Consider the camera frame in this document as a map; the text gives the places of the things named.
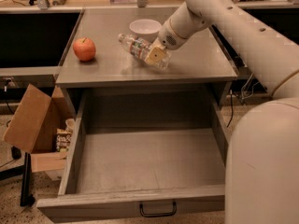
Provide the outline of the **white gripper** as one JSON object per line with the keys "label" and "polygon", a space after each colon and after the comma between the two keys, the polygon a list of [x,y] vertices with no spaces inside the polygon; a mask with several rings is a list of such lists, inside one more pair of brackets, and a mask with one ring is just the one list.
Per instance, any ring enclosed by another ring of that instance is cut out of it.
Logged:
{"label": "white gripper", "polygon": [[166,55],[163,49],[176,50],[183,44],[184,39],[175,34],[169,23],[165,23],[153,42],[154,47],[147,51],[145,62],[149,65],[163,66]]}

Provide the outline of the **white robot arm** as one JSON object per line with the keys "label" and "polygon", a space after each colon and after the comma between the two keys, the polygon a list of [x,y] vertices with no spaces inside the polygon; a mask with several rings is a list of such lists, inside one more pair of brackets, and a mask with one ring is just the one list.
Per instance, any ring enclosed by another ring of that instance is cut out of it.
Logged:
{"label": "white robot arm", "polygon": [[156,64],[215,25],[270,94],[235,125],[225,175],[225,224],[299,224],[299,46],[235,5],[184,0],[146,59]]}

